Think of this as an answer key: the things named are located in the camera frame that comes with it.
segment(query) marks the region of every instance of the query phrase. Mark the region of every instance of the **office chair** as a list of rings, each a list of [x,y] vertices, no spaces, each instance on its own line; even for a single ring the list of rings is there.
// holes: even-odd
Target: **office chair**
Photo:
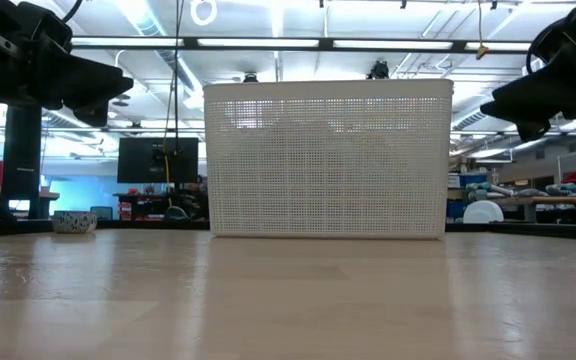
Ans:
[[[98,220],[112,220],[112,206],[91,206],[90,211],[97,215]]]

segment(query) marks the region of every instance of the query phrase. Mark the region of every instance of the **white plastic basket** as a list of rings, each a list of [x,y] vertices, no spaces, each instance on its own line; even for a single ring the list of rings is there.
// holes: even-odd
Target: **white plastic basket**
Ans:
[[[217,236],[439,238],[449,80],[207,86]]]

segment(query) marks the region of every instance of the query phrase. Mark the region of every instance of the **computer monitor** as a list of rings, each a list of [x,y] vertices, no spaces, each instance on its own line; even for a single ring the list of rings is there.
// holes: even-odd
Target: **computer monitor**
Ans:
[[[118,183],[165,183],[166,168],[161,138],[122,138],[119,140]],[[169,181],[197,182],[199,139],[180,138],[175,156],[175,139],[166,139]]]

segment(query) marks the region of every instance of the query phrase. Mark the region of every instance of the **black pole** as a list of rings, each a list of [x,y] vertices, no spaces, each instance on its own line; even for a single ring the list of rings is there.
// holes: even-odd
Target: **black pole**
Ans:
[[[8,107],[1,203],[30,200],[29,219],[40,215],[41,107]]]

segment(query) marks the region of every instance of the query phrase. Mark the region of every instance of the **small bowl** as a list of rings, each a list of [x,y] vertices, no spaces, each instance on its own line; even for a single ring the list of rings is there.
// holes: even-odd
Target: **small bowl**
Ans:
[[[59,234],[87,234],[97,227],[97,214],[91,211],[55,211],[52,228]]]

